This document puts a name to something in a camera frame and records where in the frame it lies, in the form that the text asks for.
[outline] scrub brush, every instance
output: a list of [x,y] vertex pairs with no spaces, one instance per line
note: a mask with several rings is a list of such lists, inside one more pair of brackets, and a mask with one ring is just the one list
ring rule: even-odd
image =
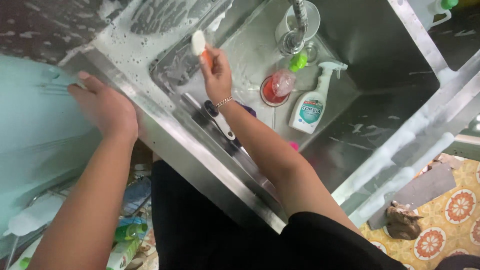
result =
[[210,69],[213,67],[213,61],[208,52],[205,50],[205,36],[201,30],[197,30],[192,35],[192,52],[196,56],[202,56],[205,61],[208,63]]

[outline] bracelet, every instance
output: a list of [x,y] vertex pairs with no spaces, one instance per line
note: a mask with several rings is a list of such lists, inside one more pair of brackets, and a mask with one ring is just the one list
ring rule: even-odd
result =
[[227,104],[229,101],[231,101],[233,98],[232,96],[222,100],[221,102],[219,102],[218,104],[215,105],[215,107],[218,109],[220,107],[222,107],[223,105]]

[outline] orange brush handle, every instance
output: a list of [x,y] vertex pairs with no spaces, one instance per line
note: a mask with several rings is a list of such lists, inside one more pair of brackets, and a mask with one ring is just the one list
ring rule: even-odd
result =
[[205,59],[205,61],[207,61],[208,67],[210,67],[210,69],[212,69],[213,68],[213,61],[212,61],[212,58],[210,57],[210,54],[208,54],[208,51],[204,50],[202,52],[202,57]]

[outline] faucet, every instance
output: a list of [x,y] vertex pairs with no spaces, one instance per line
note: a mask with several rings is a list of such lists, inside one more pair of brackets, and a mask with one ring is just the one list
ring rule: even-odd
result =
[[305,33],[308,29],[307,10],[303,0],[289,0],[297,20],[298,28],[285,33],[278,42],[278,49],[283,56],[299,53],[305,45]]

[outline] person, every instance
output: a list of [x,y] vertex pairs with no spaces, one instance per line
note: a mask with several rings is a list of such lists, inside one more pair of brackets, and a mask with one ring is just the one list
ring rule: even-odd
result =
[[[166,162],[152,168],[152,220],[160,269],[405,269],[368,242],[334,201],[311,165],[231,97],[225,53],[209,45],[200,58],[207,94],[288,216],[281,234],[249,230],[227,217]],[[32,270],[104,270],[111,251],[132,148],[133,105],[85,72],[70,85],[103,139],[33,255]]]

